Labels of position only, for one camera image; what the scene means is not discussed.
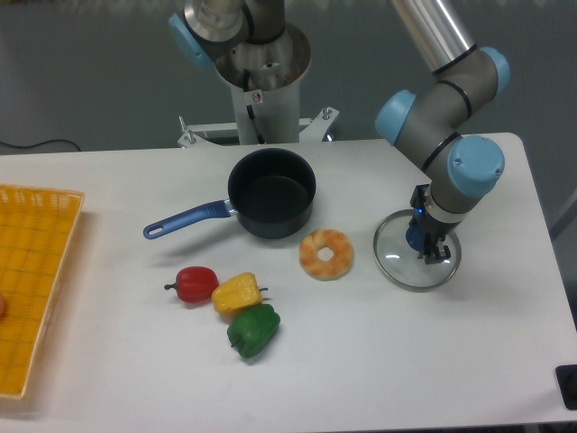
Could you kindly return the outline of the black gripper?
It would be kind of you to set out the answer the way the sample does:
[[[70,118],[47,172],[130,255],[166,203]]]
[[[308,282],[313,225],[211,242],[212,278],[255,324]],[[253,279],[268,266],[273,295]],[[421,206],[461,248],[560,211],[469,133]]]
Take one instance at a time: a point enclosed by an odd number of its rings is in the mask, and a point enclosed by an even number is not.
[[[425,264],[450,260],[450,248],[438,241],[443,241],[463,221],[463,215],[442,209],[432,197],[429,184],[415,186],[409,203],[412,214],[408,223],[408,244],[420,251],[417,258]]]

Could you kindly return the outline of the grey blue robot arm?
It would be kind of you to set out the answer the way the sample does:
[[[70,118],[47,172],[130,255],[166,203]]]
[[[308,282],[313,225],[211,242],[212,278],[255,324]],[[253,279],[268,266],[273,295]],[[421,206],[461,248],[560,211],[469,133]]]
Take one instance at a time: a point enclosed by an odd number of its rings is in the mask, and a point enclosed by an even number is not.
[[[435,83],[407,90],[378,112],[376,131],[428,178],[410,200],[408,244],[428,264],[447,259],[445,238],[495,186],[501,149],[459,126],[508,84],[506,58],[479,47],[448,1],[397,1]],[[231,90],[241,143],[294,143],[300,135],[299,82],[311,52],[287,22],[281,1],[188,1],[168,20],[170,33],[196,66],[213,67]]]

